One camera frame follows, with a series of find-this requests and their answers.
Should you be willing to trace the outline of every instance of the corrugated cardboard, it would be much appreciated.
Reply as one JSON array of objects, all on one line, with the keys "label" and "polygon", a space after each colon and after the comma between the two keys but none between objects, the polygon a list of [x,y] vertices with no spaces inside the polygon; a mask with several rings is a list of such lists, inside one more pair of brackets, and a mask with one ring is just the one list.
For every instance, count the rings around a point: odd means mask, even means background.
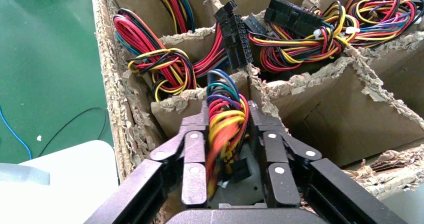
[{"label": "corrugated cardboard", "polygon": [[[157,0],[146,2],[155,7],[162,7],[161,3],[156,5],[154,1]],[[215,19],[212,14],[226,1],[228,0],[203,0],[201,5],[198,5],[199,0],[195,0],[196,9],[204,12],[203,17],[197,15],[197,18],[202,19],[199,23],[206,23],[205,26],[199,26],[195,33],[163,36],[161,41],[168,48],[177,47],[184,50],[193,61],[199,60],[208,52],[213,42]],[[260,10],[264,10],[269,1],[236,0],[239,5],[236,11],[243,15],[258,13],[257,17],[262,21],[261,17],[263,18],[265,12]],[[304,1],[308,2],[329,5],[332,0]],[[147,13],[148,17],[141,18],[146,22],[154,22],[152,26],[157,25],[156,31],[172,34],[172,25],[167,25],[171,23],[171,19],[166,11],[164,15],[157,14],[159,11],[153,14],[144,7],[131,7],[131,3],[130,0],[93,0],[96,37],[121,181],[149,151],[178,130],[174,121],[170,123],[168,120],[181,120],[198,113],[201,100],[205,98],[205,91],[197,89],[184,91],[180,96],[161,102],[153,102],[149,80],[127,71],[125,59],[129,57],[129,53],[115,39],[111,22],[111,17],[118,8],[127,7],[136,13],[139,12],[138,14]],[[157,20],[162,20],[157,17],[169,20],[162,21],[167,23],[166,25],[156,24]],[[391,53],[393,50],[398,52],[392,56],[391,66],[394,69],[398,68],[394,57],[404,57],[399,59],[404,61],[404,65],[419,60],[412,55],[420,53],[421,34],[412,34],[411,37],[405,38],[400,38],[400,44],[396,44],[394,49],[393,45],[383,46],[371,54],[366,50],[359,52],[349,48],[343,57],[318,72],[296,75],[289,81],[264,82],[258,78],[258,69],[252,65],[232,77],[237,81],[240,91],[255,101],[262,112],[281,117],[293,136],[319,149],[338,165],[345,165],[389,149],[419,146],[424,143],[423,119],[401,100],[395,99],[399,98],[398,94],[394,98],[383,89],[383,82],[370,68],[374,66],[383,78],[386,78],[386,73],[396,73],[387,72],[387,68],[379,69],[384,67],[381,64],[390,62],[390,58],[385,58],[385,52]],[[392,75],[387,74],[387,79],[398,80]],[[417,147],[401,153],[393,156],[392,159],[396,163],[402,158],[407,159],[408,153],[421,157],[422,148]],[[369,169],[364,174],[362,170],[367,168],[364,165],[358,171],[352,171],[351,176],[373,195],[383,198],[403,188],[414,188],[423,181],[421,162],[405,161],[402,165],[402,169],[392,171],[388,175],[374,173]],[[180,210],[178,199],[179,196],[176,195],[176,198],[171,199],[159,212],[158,222],[163,222]]]}]

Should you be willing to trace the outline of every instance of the black multi-pin connector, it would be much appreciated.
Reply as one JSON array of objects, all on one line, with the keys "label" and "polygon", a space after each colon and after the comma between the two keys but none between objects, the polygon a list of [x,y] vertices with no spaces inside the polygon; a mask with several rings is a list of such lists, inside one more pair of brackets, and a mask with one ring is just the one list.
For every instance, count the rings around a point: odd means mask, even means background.
[{"label": "black multi-pin connector", "polygon": [[323,16],[285,0],[271,0],[264,19],[301,37],[307,37],[320,28]]},{"label": "black multi-pin connector", "polygon": [[231,69],[243,68],[253,62],[248,34],[241,15],[234,14],[237,4],[231,0],[214,15],[221,27],[225,50]]}]

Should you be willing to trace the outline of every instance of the green floor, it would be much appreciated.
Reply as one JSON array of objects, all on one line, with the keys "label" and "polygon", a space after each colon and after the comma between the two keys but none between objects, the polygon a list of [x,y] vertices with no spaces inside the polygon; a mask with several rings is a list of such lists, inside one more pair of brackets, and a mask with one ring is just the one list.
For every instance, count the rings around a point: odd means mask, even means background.
[{"label": "green floor", "polygon": [[[78,113],[106,107],[92,0],[0,0],[0,27],[0,106],[35,158]],[[95,140],[103,121],[101,110],[84,114],[45,154]],[[102,139],[113,145],[109,122]],[[0,163],[26,160],[25,148],[0,122]]]}]

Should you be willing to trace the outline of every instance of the wire bundle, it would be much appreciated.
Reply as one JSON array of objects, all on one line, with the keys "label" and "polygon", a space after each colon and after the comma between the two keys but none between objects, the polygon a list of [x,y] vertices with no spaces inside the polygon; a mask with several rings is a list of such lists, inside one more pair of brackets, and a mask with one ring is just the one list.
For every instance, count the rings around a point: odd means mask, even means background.
[{"label": "wire bundle", "polygon": [[[313,8],[311,12],[320,13]],[[341,35],[344,26],[359,26],[357,20],[346,15],[345,8],[335,1],[322,13],[324,20],[314,34],[298,36],[272,22],[268,26],[277,36],[249,32],[249,39],[260,51],[260,63],[268,72],[282,72],[298,68],[302,63],[333,59],[341,53],[356,34]]]},{"label": "wire bundle", "polygon": [[[224,81],[213,81],[212,75]],[[242,142],[247,136],[249,106],[233,80],[219,69],[208,72],[206,93],[206,102],[209,107],[206,178],[208,196],[211,198],[216,191],[218,179],[222,176],[222,170],[225,170],[224,173],[228,175],[231,174],[231,165],[238,160]]]},{"label": "wire bundle", "polygon": [[160,101],[159,90],[179,95],[182,91],[198,87],[196,78],[227,61],[223,38],[218,26],[214,43],[202,60],[192,64],[187,54],[177,48],[165,48],[149,27],[135,13],[120,9],[113,17],[117,39],[137,57],[128,59],[133,73],[151,72],[152,93]]},{"label": "wire bundle", "polygon": [[195,20],[188,0],[160,0],[172,17],[175,33],[195,31]]},{"label": "wire bundle", "polygon": [[352,41],[355,47],[375,49],[405,33],[423,15],[423,0],[349,0],[348,13],[360,28]]}]

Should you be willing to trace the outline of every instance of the black cable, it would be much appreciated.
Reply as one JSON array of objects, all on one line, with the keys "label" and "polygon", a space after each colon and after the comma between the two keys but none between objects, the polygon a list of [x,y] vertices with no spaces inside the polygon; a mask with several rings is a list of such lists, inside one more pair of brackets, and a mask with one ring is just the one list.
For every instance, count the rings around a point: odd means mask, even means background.
[{"label": "black cable", "polygon": [[53,137],[47,142],[47,144],[44,146],[44,148],[41,150],[40,154],[38,154],[38,158],[42,156],[42,154],[44,153],[44,151],[46,150],[46,148],[50,145],[50,143],[52,143],[53,139],[55,139],[55,137],[63,130],[65,129],[71,122],[73,122],[75,119],[77,119],[78,117],[80,117],[82,114],[87,113],[89,111],[92,110],[102,110],[104,111],[104,123],[103,123],[103,127],[101,128],[101,132],[97,137],[97,140],[100,140],[100,138],[103,136],[104,132],[105,132],[105,127],[106,127],[106,122],[109,120],[109,115],[108,115],[108,110],[106,108],[101,108],[101,107],[92,107],[89,108],[81,113],[79,113],[78,115],[74,116],[74,118],[72,118],[70,121],[68,121],[64,126],[62,126],[62,128],[60,128],[56,134],[53,135]]}]

